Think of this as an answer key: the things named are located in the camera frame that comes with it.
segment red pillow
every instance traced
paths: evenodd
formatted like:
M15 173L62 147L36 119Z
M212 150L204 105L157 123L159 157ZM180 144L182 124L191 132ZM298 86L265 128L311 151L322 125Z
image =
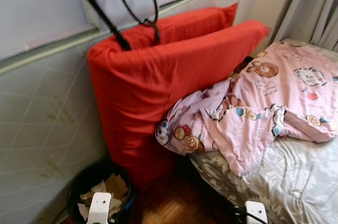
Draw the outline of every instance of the red pillow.
M174 103L225 79L267 35L259 22L229 27L236 6L207 8L123 33L132 50L114 37L89 51L89 65L111 158L142 187L173 168L172 154L155 137L156 124Z

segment white wall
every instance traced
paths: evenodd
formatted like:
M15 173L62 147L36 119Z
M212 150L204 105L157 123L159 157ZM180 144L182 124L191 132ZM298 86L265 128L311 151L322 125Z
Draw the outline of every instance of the white wall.
M235 23L277 21L284 0L240 0ZM45 224L67 184L106 153L89 78L91 44L0 75L0 223Z

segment trash can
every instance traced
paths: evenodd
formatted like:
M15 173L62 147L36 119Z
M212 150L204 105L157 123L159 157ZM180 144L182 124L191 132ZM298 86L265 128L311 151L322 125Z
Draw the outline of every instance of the trash can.
M126 201L120 206L120 211L114 214L114 222L112 223L126 223L129 216L128 211L136 198L136 190L126 171L119 165L113 163L111 159L107 158L87 167L72 181L67 198L67 211L74 224L86 224L78 208L78 203L81 202L80 195L87 193L93 186L109 178L112 174L120 175L128 187Z

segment cartoon print blanket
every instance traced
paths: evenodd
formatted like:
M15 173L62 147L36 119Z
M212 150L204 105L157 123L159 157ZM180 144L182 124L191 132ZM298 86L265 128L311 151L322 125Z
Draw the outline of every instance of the cartoon print blanket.
M237 76L179 100L155 136L183 155L220 151L241 176L277 136L337 136L337 74L315 48L274 43Z

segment mattress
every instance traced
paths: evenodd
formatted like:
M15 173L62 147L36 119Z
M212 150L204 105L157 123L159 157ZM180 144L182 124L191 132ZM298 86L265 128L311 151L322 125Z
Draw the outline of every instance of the mattress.
M338 64L338 54L311 46ZM235 206L254 200L265 205L269 223L336 223L338 219L338 139L326 143L278 138L257 165L235 176L220 152L191 154L202 178Z

